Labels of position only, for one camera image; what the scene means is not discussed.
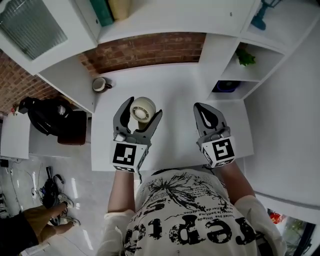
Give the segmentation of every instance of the shoe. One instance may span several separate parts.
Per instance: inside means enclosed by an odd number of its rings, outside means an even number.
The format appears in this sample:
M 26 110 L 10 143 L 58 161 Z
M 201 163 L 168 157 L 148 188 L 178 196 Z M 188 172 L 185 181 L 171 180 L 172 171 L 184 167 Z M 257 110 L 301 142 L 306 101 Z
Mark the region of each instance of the shoe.
M 75 206 L 74 202 L 72 202 L 65 194 L 58 194 L 59 203 L 66 202 L 68 208 L 73 208 Z
M 77 220 L 76 218 L 71 218 L 70 216 L 60 218 L 61 224 L 68 224 L 69 222 L 72 222 L 74 227 L 80 227 L 80 225 L 81 225 L 80 221 Z

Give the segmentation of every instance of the red brick wall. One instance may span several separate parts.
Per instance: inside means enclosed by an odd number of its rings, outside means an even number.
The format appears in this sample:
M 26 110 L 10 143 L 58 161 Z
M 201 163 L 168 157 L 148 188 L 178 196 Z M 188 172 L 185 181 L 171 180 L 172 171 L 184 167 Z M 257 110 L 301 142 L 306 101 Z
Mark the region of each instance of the red brick wall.
M 92 76 L 154 64 L 198 62 L 205 33 L 145 34 L 99 44 L 78 55 Z
M 0 111 L 9 113 L 13 104 L 29 96 L 54 98 L 59 92 L 40 77 L 31 75 L 0 50 Z

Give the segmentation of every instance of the white tile floor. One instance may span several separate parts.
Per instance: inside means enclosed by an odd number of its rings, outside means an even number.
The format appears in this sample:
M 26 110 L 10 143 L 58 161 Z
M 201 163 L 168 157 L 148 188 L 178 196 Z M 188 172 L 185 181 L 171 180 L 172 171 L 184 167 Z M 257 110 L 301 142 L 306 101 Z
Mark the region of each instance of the white tile floor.
M 104 214 L 112 189 L 114 172 L 91 171 L 90 144 L 75 146 L 74 156 L 70 158 L 33 156 L 21 163 L 14 163 L 12 182 L 11 175 L 7 174 L 4 168 L 0 168 L 1 186 L 10 214 L 19 213 L 19 204 L 23 210 L 41 205 L 39 198 L 35 200 L 32 198 L 31 193 L 34 186 L 32 176 L 34 173 L 36 185 L 41 188 L 47 179 L 47 166 L 52 166 L 53 174 L 60 174 L 65 180 L 64 185 L 61 185 L 59 181 L 57 183 L 62 192 L 74 202 L 75 208 L 70 209 L 68 215 L 78 219 L 81 226 L 73 227 L 64 234 L 64 237 L 56 235 L 51 238 L 48 241 L 50 246 L 35 255 L 95 255 L 103 234 Z M 143 179 L 144 176 L 152 174 L 152 171 L 144 171 L 141 174 Z M 19 204 L 16 201 L 13 186 Z

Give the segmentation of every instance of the white t-shirt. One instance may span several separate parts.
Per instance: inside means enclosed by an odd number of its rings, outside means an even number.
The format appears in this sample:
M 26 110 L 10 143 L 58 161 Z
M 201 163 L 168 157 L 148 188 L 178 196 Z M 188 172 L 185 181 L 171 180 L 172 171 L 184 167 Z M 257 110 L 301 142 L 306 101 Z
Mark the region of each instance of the white t-shirt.
M 168 170 L 140 186 L 136 213 L 107 213 L 97 256 L 283 256 L 286 243 L 263 205 L 235 205 L 212 174 Z

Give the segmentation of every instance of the shelf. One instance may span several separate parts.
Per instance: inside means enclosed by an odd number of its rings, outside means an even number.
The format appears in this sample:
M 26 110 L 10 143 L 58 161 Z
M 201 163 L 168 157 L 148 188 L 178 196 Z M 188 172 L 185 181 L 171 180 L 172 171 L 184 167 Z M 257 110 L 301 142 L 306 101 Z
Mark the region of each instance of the shelf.
M 246 106 L 243 100 L 203 100 L 199 90 L 198 64 L 163 64 L 128 68 L 101 76 L 116 86 L 101 93 L 96 102 L 91 126 L 91 163 L 93 171 L 114 171 L 109 162 L 113 140 L 113 117 L 129 97 L 148 97 L 162 109 L 162 119 L 151 139 L 141 171 L 203 165 L 206 158 L 199 151 L 199 138 L 193 107 L 196 102 L 209 104 L 221 111 L 235 138 L 237 157 L 252 155 L 253 146 Z M 131 118 L 131 131 L 138 123 Z
M 260 82 L 284 57 L 283 54 L 248 44 L 246 50 L 255 56 L 255 64 L 242 66 L 234 53 L 220 80 Z
M 255 0 L 133 0 L 130 16 L 101 29 L 98 43 L 164 32 L 238 36 Z
M 208 100 L 212 101 L 234 101 L 241 100 L 257 82 L 242 81 L 234 92 L 211 92 Z
M 284 0 L 275 8 L 266 10 L 264 31 L 250 24 L 241 37 L 285 53 L 303 37 L 319 14 L 320 8 L 315 0 Z

